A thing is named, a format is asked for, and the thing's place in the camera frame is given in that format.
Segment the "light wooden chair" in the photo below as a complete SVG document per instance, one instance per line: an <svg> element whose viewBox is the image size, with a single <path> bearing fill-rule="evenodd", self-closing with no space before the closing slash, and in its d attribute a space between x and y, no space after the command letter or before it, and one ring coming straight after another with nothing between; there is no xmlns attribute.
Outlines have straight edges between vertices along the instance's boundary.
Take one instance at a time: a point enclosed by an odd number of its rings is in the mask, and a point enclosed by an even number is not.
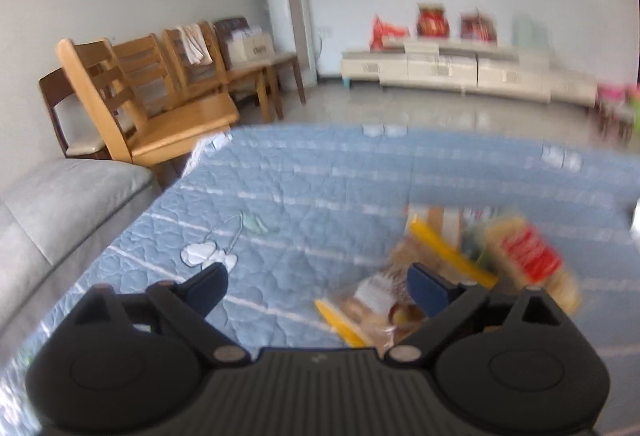
<svg viewBox="0 0 640 436"><path fill-rule="evenodd" d="M150 115L177 109L220 91L221 84L216 81L180 83L155 34L116 44L112 51Z"/></svg>
<svg viewBox="0 0 640 436"><path fill-rule="evenodd" d="M221 84L217 94L254 95L262 111L262 120L266 123L273 121L276 116L283 118L282 102L279 95L279 85L269 84L267 75L261 68L249 68L229 71L224 63L220 43L216 39L213 26L207 21L200 21L208 51L213 59L211 66L191 66L184 52L178 28L164 29L162 42L178 81L182 84L204 81L216 81Z"/></svg>
<svg viewBox="0 0 640 436"><path fill-rule="evenodd" d="M150 115L108 40L76 44L64 38L56 53L114 161L153 168L185 156L201 139L226 132L239 121L239 111L227 94Z"/></svg>

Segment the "red gold jar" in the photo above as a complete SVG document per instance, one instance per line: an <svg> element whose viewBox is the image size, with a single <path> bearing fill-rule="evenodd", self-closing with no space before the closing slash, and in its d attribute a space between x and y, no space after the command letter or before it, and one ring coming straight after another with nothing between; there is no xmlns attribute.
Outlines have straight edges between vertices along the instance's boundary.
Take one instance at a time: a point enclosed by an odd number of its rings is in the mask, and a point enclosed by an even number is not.
<svg viewBox="0 0 640 436"><path fill-rule="evenodd" d="M444 6L431 3L419 4L418 9L416 32L420 37L449 37L450 27Z"/></svg>

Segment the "cream tv cabinet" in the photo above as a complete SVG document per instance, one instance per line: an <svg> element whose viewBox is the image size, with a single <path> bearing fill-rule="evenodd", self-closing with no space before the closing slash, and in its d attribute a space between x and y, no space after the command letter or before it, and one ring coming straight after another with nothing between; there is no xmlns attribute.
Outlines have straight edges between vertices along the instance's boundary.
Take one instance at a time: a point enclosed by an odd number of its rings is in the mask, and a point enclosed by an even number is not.
<svg viewBox="0 0 640 436"><path fill-rule="evenodd" d="M550 49L497 46L474 40L389 37L381 50L348 50L341 74L354 81L450 90L592 108L598 84L587 74L568 70Z"/></svg>

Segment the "grey sofa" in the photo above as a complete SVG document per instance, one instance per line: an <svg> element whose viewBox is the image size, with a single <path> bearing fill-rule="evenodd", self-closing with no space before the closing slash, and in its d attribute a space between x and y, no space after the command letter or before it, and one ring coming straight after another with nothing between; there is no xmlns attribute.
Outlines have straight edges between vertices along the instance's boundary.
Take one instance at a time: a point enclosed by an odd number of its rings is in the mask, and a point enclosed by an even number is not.
<svg viewBox="0 0 640 436"><path fill-rule="evenodd" d="M1 195L1 349L18 344L160 194L122 162L47 162Z"/></svg>

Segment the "pink basin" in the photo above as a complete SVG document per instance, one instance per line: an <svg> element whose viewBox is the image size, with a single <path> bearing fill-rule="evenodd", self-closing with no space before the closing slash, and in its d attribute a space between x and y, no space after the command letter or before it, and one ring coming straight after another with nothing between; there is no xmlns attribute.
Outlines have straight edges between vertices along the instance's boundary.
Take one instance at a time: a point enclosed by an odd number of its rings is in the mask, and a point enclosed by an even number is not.
<svg viewBox="0 0 640 436"><path fill-rule="evenodd" d="M612 104L612 106L621 106L626 104L628 87L617 84L599 84L597 89L597 102L601 106L604 104Z"/></svg>

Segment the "red pavilion gift box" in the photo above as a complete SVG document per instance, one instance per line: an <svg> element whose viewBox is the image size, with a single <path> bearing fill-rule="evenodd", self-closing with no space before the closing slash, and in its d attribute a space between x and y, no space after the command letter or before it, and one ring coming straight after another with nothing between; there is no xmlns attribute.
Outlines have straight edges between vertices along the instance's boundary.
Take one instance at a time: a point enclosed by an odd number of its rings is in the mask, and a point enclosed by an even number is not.
<svg viewBox="0 0 640 436"><path fill-rule="evenodd" d="M462 40L496 44L495 21L491 16L482 14L479 10L460 14L460 36Z"/></svg>

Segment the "yellow edged biscuit packet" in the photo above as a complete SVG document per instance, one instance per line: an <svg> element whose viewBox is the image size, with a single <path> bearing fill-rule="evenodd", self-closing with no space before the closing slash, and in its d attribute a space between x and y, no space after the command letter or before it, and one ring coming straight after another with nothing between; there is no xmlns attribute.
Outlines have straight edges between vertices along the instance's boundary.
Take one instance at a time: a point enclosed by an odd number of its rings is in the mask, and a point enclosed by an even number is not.
<svg viewBox="0 0 640 436"><path fill-rule="evenodd" d="M427 317L409 294L408 273L421 264L453 284L477 282L491 289L498 276L465 239L481 210L430 208L412 215L406 233L381 270L314 301L320 316L350 347L374 347L380 354L416 332Z"/></svg>

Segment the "wall socket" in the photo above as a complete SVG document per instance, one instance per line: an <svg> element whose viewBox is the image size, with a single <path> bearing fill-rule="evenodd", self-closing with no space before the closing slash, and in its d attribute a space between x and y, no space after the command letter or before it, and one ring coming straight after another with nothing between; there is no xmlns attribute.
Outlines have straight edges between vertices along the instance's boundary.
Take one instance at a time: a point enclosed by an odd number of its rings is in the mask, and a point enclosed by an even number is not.
<svg viewBox="0 0 640 436"><path fill-rule="evenodd" d="M322 38L331 38L333 36L333 30L329 26L320 26L318 34Z"/></svg>

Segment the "cloth on chair back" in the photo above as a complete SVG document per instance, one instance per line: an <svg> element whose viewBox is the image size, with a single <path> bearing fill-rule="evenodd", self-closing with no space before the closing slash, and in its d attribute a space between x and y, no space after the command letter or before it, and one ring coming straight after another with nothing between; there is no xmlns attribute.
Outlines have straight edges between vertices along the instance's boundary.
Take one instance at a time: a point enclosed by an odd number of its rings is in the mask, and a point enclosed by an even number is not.
<svg viewBox="0 0 640 436"><path fill-rule="evenodd" d="M186 58L191 66L211 66L213 64L202 29L197 23L179 26L178 32Z"/></svg>

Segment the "blue quilted table cover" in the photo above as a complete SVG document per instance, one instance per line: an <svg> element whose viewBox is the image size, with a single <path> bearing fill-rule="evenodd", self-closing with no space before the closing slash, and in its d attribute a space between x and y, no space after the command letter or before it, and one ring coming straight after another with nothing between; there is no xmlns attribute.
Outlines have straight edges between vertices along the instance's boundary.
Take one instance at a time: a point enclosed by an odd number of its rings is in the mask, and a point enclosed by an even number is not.
<svg viewBox="0 0 640 436"><path fill-rule="evenodd" d="M608 367L598 429L639 430L639 161L551 142L404 126L244 127L207 139L186 174L89 266L1 371L1 430L35 435L32 358L90 286L141 292L230 269L209 316L249 350L336 347L314 301L381 268L431 205L525 215L579 282L574 320Z"/></svg>

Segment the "dark wooden chair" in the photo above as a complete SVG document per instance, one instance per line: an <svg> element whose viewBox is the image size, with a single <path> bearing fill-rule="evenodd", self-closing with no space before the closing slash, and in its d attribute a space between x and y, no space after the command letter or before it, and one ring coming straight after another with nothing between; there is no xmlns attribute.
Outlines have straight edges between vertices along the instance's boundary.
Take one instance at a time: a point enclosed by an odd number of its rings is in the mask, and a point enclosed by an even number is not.
<svg viewBox="0 0 640 436"><path fill-rule="evenodd" d="M64 156L67 159L111 159L64 71L58 68L40 78L39 87Z"/></svg>

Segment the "green bucket pink lid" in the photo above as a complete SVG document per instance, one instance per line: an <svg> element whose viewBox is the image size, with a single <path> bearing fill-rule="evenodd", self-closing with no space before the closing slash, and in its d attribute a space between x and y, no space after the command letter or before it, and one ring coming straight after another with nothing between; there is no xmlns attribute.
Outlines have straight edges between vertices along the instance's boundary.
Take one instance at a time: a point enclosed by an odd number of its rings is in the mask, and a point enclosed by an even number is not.
<svg viewBox="0 0 640 436"><path fill-rule="evenodd" d="M634 116L634 133L640 133L640 85L630 86L627 89L627 104Z"/></svg>

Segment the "red plastic bag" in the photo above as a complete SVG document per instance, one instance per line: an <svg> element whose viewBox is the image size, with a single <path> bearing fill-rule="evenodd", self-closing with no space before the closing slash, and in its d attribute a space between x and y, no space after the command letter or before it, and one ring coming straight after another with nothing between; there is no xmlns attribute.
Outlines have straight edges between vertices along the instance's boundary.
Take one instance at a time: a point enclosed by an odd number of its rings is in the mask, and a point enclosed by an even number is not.
<svg viewBox="0 0 640 436"><path fill-rule="evenodd" d="M409 35L410 32L406 26L394 26L391 23L383 21L376 14L372 23L372 34L369 44L370 51L376 52L377 50L383 50L384 40L387 40L388 38L403 38Z"/></svg>

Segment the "light wooden chair front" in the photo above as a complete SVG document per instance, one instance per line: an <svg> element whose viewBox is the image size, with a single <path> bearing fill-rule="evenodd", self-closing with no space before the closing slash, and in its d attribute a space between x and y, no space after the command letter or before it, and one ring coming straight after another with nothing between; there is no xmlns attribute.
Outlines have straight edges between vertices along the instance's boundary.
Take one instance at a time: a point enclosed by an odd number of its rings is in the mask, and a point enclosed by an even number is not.
<svg viewBox="0 0 640 436"><path fill-rule="evenodd" d="M153 168L185 156L201 139L226 132L239 121L239 111L227 94L150 115L108 40L76 44L64 38L56 53L114 161Z"/></svg>

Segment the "white gift bag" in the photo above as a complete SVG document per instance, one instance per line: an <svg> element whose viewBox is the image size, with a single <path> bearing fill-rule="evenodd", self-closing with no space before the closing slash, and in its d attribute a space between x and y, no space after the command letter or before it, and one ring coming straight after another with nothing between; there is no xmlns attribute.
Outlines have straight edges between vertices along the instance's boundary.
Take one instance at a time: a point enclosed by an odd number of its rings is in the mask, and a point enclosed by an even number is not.
<svg viewBox="0 0 640 436"><path fill-rule="evenodd" d="M253 62L274 56L271 36L251 28L233 31L226 45L232 64Z"/></svg>

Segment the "red label sachima packet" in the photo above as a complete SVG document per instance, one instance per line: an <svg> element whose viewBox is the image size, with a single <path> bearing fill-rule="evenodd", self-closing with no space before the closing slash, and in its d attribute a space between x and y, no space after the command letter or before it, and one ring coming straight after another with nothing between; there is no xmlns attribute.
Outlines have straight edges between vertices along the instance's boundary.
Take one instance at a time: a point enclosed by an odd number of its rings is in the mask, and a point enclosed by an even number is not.
<svg viewBox="0 0 640 436"><path fill-rule="evenodd" d="M478 234L483 250L501 277L514 289L544 289L567 315L574 315L582 297L563 256L540 230L521 214L488 220Z"/></svg>

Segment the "small wooden stool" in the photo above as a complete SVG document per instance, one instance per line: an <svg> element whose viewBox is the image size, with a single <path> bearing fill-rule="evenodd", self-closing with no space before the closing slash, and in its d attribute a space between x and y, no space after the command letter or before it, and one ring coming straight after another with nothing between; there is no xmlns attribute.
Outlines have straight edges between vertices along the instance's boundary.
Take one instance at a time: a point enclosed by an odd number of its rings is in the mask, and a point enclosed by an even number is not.
<svg viewBox="0 0 640 436"><path fill-rule="evenodd" d="M597 111L600 137L606 139L616 130L617 140L624 146L629 144L636 124L634 108L623 101L601 100Z"/></svg>

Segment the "dark chair with cushion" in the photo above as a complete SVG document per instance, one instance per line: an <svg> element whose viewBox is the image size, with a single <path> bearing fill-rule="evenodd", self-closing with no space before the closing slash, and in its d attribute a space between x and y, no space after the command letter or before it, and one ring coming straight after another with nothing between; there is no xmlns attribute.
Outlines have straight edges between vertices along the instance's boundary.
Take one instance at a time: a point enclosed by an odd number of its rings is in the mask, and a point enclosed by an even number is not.
<svg viewBox="0 0 640 436"><path fill-rule="evenodd" d="M302 70L295 52L276 52L271 35L262 29L252 29L244 17L214 21L213 31L229 71L261 68L267 75L267 82L276 84L278 72L290 68L298 98L302 104L306 104Z"/></svg>

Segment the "mint green appliance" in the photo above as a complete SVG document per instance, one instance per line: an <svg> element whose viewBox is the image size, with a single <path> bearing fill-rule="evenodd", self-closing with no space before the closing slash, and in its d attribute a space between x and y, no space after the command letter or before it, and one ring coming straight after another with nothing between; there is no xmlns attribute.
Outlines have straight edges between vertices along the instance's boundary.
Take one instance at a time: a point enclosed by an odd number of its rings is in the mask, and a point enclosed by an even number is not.
<svg viewBox="0 0 640 436"><path fill-rule="evenodd" d="M517 14L512 20L512 45L525 49L548 49L549 31L539 21L527 14Z"/></svg>

